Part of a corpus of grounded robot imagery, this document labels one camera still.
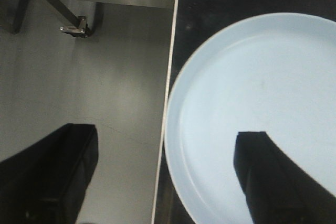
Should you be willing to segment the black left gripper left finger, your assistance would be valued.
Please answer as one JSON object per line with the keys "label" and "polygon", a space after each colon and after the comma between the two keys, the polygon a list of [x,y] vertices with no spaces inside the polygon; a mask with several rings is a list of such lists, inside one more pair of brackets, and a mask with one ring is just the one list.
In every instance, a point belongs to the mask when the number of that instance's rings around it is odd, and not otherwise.
{"label": "black left gripper left finger", "polygon": [[1,223],[75,223],[99,159],[92,124],[65,124],[1,161]]}

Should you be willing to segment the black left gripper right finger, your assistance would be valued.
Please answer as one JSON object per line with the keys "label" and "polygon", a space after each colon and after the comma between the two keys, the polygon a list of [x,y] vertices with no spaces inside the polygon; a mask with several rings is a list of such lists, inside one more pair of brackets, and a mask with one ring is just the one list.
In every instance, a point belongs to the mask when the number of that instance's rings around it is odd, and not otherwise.
{"label": "black left gripper right finger", "polygon": [[239,132],[233,163],[253,223],[335,223],[335,196],[266,132]]}

